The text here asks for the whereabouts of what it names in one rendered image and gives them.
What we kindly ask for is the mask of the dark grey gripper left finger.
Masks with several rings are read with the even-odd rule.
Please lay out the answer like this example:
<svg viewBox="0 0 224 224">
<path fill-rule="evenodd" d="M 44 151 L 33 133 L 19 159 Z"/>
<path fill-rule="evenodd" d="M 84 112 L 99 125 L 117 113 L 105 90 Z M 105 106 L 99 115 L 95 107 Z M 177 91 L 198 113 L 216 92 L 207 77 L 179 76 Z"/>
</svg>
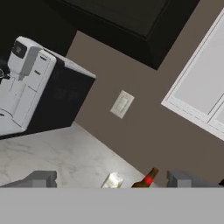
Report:
<svg viewBox="0 0 224 224">
<path fill-rule="evenodd" d="M 56 187 L 57 172 L 56 171 L 33 171 L 27 177 L 3 185 L 3 187 Z"/>
</svg>

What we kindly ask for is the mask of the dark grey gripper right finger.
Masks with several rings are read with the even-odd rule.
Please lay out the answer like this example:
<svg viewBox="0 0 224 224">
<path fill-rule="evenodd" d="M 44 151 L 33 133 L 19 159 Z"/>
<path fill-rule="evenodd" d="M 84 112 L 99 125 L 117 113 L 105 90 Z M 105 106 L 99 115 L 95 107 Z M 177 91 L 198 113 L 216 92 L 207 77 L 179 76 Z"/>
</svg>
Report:
<svg viewBox="0 0 224 224">
<path fill-rule="evenodd" d="M 218 184 L 202 180 L 187 171 L 168 171 L 167 179 L 167 187 L 219 187 Z"/>
</svg>

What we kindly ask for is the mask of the brown bottle with red label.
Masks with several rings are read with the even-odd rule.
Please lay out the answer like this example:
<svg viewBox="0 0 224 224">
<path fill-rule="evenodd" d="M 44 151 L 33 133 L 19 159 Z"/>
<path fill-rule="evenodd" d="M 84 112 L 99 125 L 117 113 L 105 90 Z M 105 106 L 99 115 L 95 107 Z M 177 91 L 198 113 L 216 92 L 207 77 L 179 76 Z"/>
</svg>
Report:
<svg viewBox="0 0 224 224">
<path fill-rule="evenodd" d="M 135 182 L 131 187 L 132 188 L 148 188 L 153 183 L 155 177 L 158 175 L 158 168 L 153 167 L 150 172 L 138 182 Z"/>
</svg>

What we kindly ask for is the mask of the white and black coffee machine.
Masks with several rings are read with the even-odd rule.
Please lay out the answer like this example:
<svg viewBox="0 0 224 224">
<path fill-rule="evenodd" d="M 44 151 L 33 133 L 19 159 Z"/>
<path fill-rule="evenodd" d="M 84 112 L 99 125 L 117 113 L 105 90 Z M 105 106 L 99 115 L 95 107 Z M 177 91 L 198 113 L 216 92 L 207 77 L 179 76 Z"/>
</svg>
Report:
<svg viewBox="0 0 224 224">
<path fill-rule="evenodd" d="M 96 76 L 19 36 L 0 60 L 0 140 L 72 125 Z"/>
</svg>

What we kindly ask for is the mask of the white framed window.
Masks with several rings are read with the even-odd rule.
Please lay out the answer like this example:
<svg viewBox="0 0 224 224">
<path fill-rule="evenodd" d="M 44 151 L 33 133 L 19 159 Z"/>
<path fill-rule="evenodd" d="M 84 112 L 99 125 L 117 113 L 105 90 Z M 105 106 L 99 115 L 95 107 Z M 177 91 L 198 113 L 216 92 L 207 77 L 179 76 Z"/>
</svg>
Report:
<svg viewBox="0 0 224 224">
<path fill-rule="evenodd" d="M 224 141 L 224 8 L 161 104 Z"/>
</svg>

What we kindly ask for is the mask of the white wall switch plate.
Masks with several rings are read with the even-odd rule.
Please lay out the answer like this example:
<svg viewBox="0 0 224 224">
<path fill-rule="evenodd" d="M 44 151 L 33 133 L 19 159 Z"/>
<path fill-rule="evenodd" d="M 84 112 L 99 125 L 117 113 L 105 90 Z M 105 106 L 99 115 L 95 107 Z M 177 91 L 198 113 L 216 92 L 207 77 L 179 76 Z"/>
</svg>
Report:
<svg viewBox="0 0 224 224">
<path fill-rule="evenodd" d="M 135 97 L 124 90 L 121 91 L 110 112 L 115 116 L 123 119 Z"/>
</svg>

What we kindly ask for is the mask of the black wall cupboard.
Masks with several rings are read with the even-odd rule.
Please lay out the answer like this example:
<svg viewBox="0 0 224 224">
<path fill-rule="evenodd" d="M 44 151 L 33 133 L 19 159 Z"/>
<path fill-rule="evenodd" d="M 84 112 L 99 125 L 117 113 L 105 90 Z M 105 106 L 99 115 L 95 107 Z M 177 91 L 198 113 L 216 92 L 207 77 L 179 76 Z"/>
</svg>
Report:
<svg viewBox="0 0 224 224">
<path fill-rule="evenodd" d="M 44 0 L 74 27 L 155 70 L 200 0 Z"/>
</svg>

